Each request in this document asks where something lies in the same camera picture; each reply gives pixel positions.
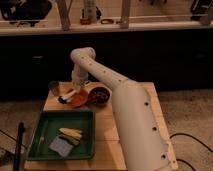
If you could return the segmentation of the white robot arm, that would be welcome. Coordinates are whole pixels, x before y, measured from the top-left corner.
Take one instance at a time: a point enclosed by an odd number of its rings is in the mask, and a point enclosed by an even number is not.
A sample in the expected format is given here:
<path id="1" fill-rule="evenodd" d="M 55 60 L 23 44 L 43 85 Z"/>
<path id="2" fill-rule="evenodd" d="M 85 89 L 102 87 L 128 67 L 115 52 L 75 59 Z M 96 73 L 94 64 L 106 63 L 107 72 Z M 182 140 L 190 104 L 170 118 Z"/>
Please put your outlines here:
<path id="1" fill-rule="evenodd" d="M 168 145 L 161 137 L 151 99 L 143 85 L 95 61 L 91 47 L 71 51 L 72 82 L 93 75 L 112 91 L 112 111 L 128 171 L 172 171 Z"/>

